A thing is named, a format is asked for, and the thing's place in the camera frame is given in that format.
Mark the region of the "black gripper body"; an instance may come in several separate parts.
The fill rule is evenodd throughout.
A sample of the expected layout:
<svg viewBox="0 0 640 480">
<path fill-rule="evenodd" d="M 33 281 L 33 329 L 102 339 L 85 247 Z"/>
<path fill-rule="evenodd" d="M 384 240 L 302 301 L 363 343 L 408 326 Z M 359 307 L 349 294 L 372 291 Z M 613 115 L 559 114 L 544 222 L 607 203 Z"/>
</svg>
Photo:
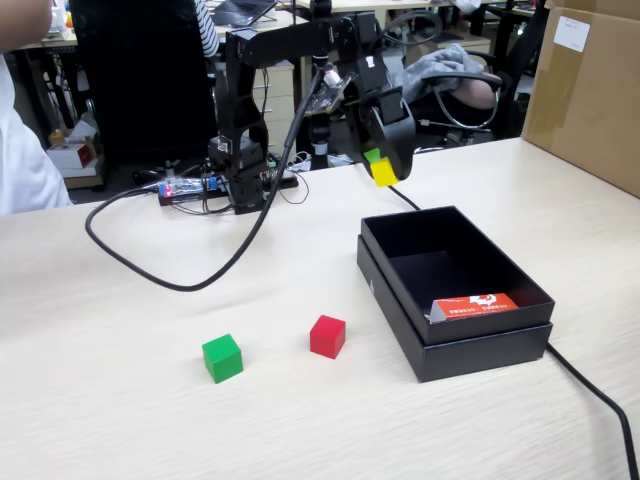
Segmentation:
<svg viewBox="0 0 640 480">
<path fill-rule="evenodd" d="M 357 120 L 363 126 L 383 126 L 405 118 L 402 89 L 392 87 L 365 92 L 357 107 Z"/>
</svg>

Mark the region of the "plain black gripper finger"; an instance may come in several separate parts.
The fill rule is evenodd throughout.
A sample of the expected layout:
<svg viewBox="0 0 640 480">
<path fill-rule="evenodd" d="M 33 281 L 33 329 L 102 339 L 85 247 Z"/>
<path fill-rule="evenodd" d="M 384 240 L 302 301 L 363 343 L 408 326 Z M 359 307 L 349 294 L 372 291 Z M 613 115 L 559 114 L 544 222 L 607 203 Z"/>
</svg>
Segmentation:
<svg viewBox="0 0 640 480">
<path fill-rule="evenodd" d="M 416 125 L 410 114 L 384 124 L 378 112 L 371 112 L 368 133 L 383 158 L 388 158 L 395 177 L 406 180 L 412 170 Z"/>
</svg>

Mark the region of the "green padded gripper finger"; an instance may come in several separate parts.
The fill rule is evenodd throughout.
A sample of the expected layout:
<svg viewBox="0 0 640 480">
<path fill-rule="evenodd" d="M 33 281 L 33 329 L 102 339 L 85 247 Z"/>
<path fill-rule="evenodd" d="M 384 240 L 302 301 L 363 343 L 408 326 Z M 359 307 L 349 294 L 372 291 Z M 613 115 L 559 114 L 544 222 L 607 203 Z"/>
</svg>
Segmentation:
<svg viewBox="0 0 640 480">
<path fill-rule="evenodd" d="M 356 163 L 370 165 L 381 158 L 381 117 L 374 106 L 348 106 L 348 155 Z"/>
</svg>

